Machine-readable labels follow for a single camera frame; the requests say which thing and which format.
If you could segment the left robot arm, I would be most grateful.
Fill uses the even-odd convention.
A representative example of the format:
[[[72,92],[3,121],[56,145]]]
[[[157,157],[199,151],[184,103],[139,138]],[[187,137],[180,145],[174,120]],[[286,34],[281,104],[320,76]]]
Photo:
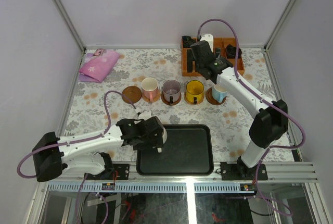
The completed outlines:
[[[62,174],[82,174],[89,179],[113,180],[116,169],[109,150],[128,145],[135,151],[155,148],[161,152],[167,136],[156,116],[122,119],[107,131],[86,135],[57,137],[49,132],[32,150],[36,179],[46,182]]]

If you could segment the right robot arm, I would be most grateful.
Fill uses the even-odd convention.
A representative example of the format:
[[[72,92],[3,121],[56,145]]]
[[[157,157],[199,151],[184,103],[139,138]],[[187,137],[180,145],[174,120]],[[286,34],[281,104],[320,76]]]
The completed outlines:
[[[250,143],[237,161],[237,173],[242,179],[250,179],[263,154],[272,142],[288,130],[287,104],[265,97],[249,82],[243,79],[234,65],[226,58],[216,57],[207,41],[190,46],[196,71],[205,79],[227,90],[253,118],[249,129]]]

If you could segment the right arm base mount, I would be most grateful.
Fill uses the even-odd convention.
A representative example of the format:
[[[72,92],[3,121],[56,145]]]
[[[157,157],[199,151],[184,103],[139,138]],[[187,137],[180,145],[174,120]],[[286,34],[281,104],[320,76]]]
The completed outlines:
[[[249,168],[241,160],[241,157],[234,163],[221,162],[220,169],[222,174],[222,180],[225,181],[238,181],[238,180],[268,180],[267,169],[264,164],[260,166],[255,165]]]

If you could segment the yellow mug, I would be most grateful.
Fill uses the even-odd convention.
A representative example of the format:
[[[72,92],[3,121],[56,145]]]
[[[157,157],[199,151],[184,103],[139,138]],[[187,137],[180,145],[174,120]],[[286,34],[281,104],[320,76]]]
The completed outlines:
[[[198,101],[204,96],[204,85],[197,80],[189,81],[186,84],[185,94],[189,101]]]

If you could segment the pink mug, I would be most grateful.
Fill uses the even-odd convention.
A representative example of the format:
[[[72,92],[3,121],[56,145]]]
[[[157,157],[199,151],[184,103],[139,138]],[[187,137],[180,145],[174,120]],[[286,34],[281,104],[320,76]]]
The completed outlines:
[[[143,95],[145,98],[153,102],[158,95],[158,81],[154,78],[145,78],[142,81]]]

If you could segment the cream white mug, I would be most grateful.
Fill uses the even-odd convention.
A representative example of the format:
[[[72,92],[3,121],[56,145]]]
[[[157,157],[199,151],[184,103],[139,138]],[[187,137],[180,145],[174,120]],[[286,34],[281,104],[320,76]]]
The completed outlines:
[[[167,141],[167,138],[168,138],[168,133],[165,129],[165,127],[163,127],[163,132],[162,132],[162,143],[163,143],[163,146],[162,147],[157,147],[157,152],[158,153],[161,153],[162,152],[162,149],[164,147],[164,144],[166,143]]]

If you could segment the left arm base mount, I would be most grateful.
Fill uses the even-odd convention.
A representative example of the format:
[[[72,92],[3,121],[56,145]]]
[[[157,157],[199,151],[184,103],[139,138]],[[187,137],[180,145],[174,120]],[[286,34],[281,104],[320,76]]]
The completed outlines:
[[[97,175],[85,173],[87,180],[112,180],[123,181],[129,179],[130,165],[129,164],[115,164],[113,165],[113,172],[101,172]]]

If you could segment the woven rattan coaster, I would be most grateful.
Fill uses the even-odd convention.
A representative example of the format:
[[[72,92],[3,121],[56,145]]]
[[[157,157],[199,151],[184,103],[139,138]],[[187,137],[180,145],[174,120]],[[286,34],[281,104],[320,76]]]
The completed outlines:
[[[146,102],[148,102],[148,103],[154,103],[154,102],[157,102],[157,101],[160,99],[160,97],[161,97],[161,92],[160,92],[160,91],[157,92],[156,97],[154,97],[152,101],[150,101],[150,99],[147,98],[147,97],[144,95],[144,93],[142,94],[142,98],[143,98],[143,100],[146,101]]]
[[[199,105],[199,104],[201,104],[201,103],[204,101],[204,96],[203,96],[200,100],[198,100],[198,101],[191,102],[191,101],[189,101],[189,100],[187,99],[186,94],[184,94],[184,100],[185,100],[185,102],[186,102],[187,104],[189,104],[189,105]]]

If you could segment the blue mug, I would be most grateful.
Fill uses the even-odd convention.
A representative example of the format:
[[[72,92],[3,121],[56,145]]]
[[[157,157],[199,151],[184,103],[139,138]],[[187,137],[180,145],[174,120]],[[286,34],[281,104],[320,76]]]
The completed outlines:
[[[227,90],[217,84],[212,87],[212,97],[218,103],[221,103],[227,96]]]

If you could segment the purple mug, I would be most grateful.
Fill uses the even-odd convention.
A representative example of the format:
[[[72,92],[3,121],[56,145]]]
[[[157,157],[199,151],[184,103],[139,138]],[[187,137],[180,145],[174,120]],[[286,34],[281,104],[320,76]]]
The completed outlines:
[[[169,104],[174,104],[181,97],[181,85],[176,80],[168,80],[162,86],[164,99]]]

